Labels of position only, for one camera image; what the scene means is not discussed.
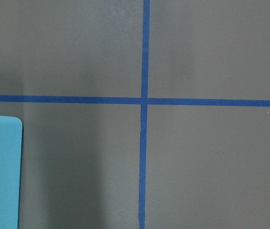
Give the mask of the light blue plastic bin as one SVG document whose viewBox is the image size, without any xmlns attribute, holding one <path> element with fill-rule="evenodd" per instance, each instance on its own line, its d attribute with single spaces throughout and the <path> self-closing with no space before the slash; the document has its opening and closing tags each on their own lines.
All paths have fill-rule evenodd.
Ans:
<svg viewBox="0 0 270 229">
<path fill-rule="evenodd" d="M 18 228 L 23 125 L 0 116 L 0 229 Z"/>
</svg>

